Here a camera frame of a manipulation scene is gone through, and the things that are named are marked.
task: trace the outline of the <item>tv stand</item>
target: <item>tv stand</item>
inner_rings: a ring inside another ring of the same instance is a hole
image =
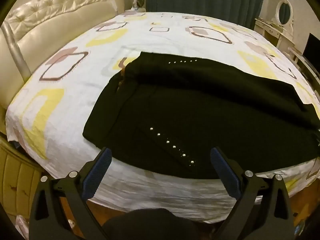
[[[306,60],[301,54],[289,48],[289,53],[284,53],[287,58],[295,65],[295,67],[302,73],[302,75],[307,79],[308,83],[314,90],[318,100],[320,101],[320,74],[314,68],[314,66]]]

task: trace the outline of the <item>silver screw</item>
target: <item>silver screw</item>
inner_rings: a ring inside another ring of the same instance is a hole
[[[253,176],[253,172],[252,171],[245,171],[244,173],[247,177],[252,177]]]
[[[41,177],[41,182],[45,182],[45,181],[47,181],[47,179],[48,179],[48,177],[47,176],[43,176],[43,177]]]
[[[72,171],[72,172],[69,173],[69,177],[70,178],[74,178],[77,175],[78,175],[78,172],[76,172],[76,171]]]
[[[276,179],[277,179],[277,180],[282,180],[282,176],[281,176],[280,174],[277,174],[277,175],[276,175]]]

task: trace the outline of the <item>tufted headboard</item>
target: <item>tufted headboard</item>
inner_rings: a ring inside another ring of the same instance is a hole
[[[9,13],[0,31],[0,131],[5,109],[45,60],[123,12],[124,0],[31,0]]]

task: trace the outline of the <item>black garment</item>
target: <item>black garment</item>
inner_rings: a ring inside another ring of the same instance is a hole
[[[287,83],[208,59],[144,52],[126,66],[118,89],[121,79],[116,74],[104,88],[83,136],[127,164],[217,179],[209,158],[215,146],[253,172],[318,156],[320,120]]]
[[[112,240],[198,240],[192,221],[178,218],[166,209],[138,209],[111,218],[103,230]]]

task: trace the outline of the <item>bed sheet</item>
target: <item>bed sheet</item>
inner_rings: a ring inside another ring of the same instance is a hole
[[[320,116],[307,81],[258,33],[210,17],[124,13],[83,33],[35,71],[6,113],[8,140],[18,141],[54,178],[79,171],[99,152],[82,136],[98,96],[141,51],[208,58],[287,82]],[[291,196],[318,178],[319,170],[320,160],[315,159],[261,175],[281,174]],[[115,158],[92,201],[122,211],[161,207],[206,222],[225,219],[235,204],[220,180],[161,175]]]

